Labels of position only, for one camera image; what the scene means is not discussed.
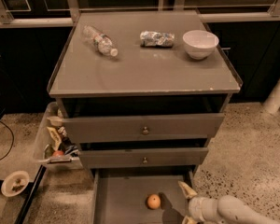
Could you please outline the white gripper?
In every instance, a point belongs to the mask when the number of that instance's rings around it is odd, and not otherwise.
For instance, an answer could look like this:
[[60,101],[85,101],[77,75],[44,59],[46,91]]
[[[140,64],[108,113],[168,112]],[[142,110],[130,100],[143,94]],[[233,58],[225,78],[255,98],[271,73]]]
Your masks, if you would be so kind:
[[189,201],[189,215],[185,216],[182,224],[197,224],[198,222],[211,221],[217,223],[219,214],[217,212],[217,200],[197,196],[198,193],[183,181],[178,182],[185,198]]

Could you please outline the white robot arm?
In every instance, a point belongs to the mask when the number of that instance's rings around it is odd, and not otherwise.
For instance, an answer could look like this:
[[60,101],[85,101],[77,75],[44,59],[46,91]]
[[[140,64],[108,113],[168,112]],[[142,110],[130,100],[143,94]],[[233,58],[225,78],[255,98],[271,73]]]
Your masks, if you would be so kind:
[[215,224],[280,224],[250,208],[238,198],[225,195],[219,199],[200,196],[186,182],[179,181],[185,198],[189,201],[188,214],[182,224],[199,224],[213,222]]

